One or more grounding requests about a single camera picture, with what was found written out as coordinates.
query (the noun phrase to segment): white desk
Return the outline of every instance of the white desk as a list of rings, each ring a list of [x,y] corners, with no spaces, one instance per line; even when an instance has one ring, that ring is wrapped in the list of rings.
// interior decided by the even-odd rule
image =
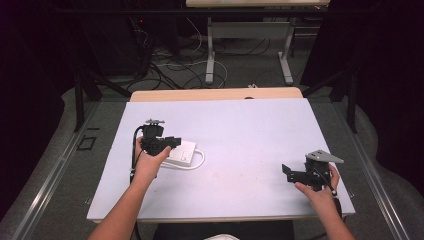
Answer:
[[[191,91],[207,95],[208,90]],[[307,99],[271,96],[127,103],[87,219],[102,220],[129,186],[132,135],[149,118],[166,121],[164,136],[197,142],[206,161],[192,171],[161,168],[146,194],[139,221],[316,216],[308,199],[287,182],[281,164],[304,171],[305,154],[328,151],[327,145]],[[343,214],[355,213],[342,180],[338,192]]]
[[[220,7],[300,7],[325,6],[330,0],[187,0],[188,7],[220,8]],[[290,22],[212,22],[208,18],[208,63],[206,79],[208,84],[213,83],[215,52],[213,51],[214,38],[279,38],[284,39],[283,51],[278,57],[286,84],[292,85],[293,78],[287,62],[290,43],[294,34],[296,19]]]

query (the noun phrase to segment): white object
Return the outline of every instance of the white object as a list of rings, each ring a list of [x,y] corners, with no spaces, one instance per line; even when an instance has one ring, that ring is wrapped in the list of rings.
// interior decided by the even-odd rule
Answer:
[[[328,150],[307,99],[129,102],[87,219],[102,220],[129,186],[139,119],[164,119],[166,136],[197,143],[207,161],[194,171],[161,168],[138,214],[141,222],[243,221],[316,216],[281,164],[304,169],[305,153]],[[344,215],[355,212],[341,177]]]
[[[202,160],[197,165],[192,166],[195,152],[202,155]],[[205,161],[205,155],[202,151],[196,149],[196,143],[181,141],[181,145],[172,149],[169,157],[165,159],[162,166],[169,166],[179,169],[193,170],[200,167]]]

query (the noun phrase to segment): gray carpet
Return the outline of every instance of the gray carpet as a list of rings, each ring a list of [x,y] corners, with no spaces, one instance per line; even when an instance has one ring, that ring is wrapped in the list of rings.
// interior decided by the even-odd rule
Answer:
[[[259,42],[261,40],[223,40],[220,44],[225,47],[226,53],[246,53]],[[219,76],[223,78],[227,76],[226,87],[231,88],[246,87],[252,83],[259,87],[286,86],[276,55],[276,51],[281,49],[279,43],[271,41],[269,49],[264,54],[257,56],[218,54],[216,60],[220,61],[226,69],[215,64],[217,81],[208,87],[220,86]],[[312,44],[313,40],[310,39],[296,41],[295,56],[289,58],[295,85],[298,84],[301,77]],[[261,45],[261,47],[257,52],[265,49],[266,45]],[[192,53],[192,50],[188,50],[188,53],[198,54],[200,59],[205,59],[201,52]],[[199,80],[190,79],[195,77],[193,72],[204,78],[201,73],[204,73],[205,65],[194,65],[190,71],[174,71],[175,69],[171,70],[166,67],[161,67],[161,69],[176,79],[179,84],[187,84],[186,87],[190,88],[200,86]],[[116,81],[124,82],[125,80],[117,79]],[[143,81],[131,85],[129,89],[131,91],[145,90],[155,84],[154,81]],[[160,88],[166,89],[167,87],[161,85]],[[73,92],[69,91],[63,96],[66,109],[60,126],[27,185],[1,222],[0,239],[12,239],[14,234],[22,236],[16,235],[16,231],[22,229],[28,231],[27,234],[24,234],[28,239],[85,239],[93,230],[95,224],[86,220],[89,201],[94,196],[124,110],[125,101],[128,100],[110,89],[101,89],[105,97],[100,103],[87,101],[86,109],[92,114],[89,114],[86,125],[77,133],[76,142],[78,144],[69,151],[70,160],[64,165],[63,175],[54,186],[54,194],[47,199],[48,204],[42,209],[42,214],[34,219],[31,228],[28,229],[22,225],[22,222],[25,220],[31,204],[52,169],[64,159],[64,152],[67,148],[69,149],[69,143],[75,138],[72,132],[75,124]],[[310,102],[329,149],[334,155],[345,160],[345,163],[339,164],[338,167],[346,187],[354,194],[352,202],[357,211],[355,215],[347,218],[346,224],[358,239],[398,239],[397,235],[393,234],[393,229],[387,224],[388,216],[382,211],[378,194],[375,193],[372,184],[367,179],[355,143],[346,130],[345,122],[340,119],[340,109],[344,109],[344,104],[342,103],[340,106],[340,104],[330,103],[325,97],[326,94],[326,89],[323,89],[311,96]],[[378,170],[377,178],[381,180],[384,190],[390,196],[392,207],[403,224],[402,226],[407,230],[410,239],[422,239],[424,237],[424,230],[421,227],[424,226],[422,196],[408,182],[381,168],[375,162],[378,138],[366,114],[360,109],[357,110],[357,128],[357,137],[364,146],[371,164]],[[91,150],[81,150],[90,148],[91,143],[94,143]],[[317,219],[296,220],[294,226],[296,239],[309,239],[323,233],[323,228]],[[155,228],[154,224],[140,226],[143,239],[152,239]]]

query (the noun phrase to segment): black cable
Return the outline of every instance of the black cable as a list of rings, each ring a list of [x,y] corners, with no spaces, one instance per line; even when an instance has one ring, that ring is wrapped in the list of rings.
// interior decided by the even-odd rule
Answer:
[[[224,52],[217,52],[217,55],[222,55],[222,56],[248,56],[248,55],[254,55],[254,56],[258,56],[258,55],[261,55],[261,54],[265,53],[269,49],[269,47],[271,45],[271,39],[268,38],[268,45],[266,46],[265,50],[263,50],[262,52],[259,52],[259,53],[252,53],[256,49],[258,49],[259,46],[261,46],[262,43],[265,42],[265,40],[266,40],[266,38],[264,38],[256,47],[254,47],[252,50],[250,50],[247,53],[224,53]]]

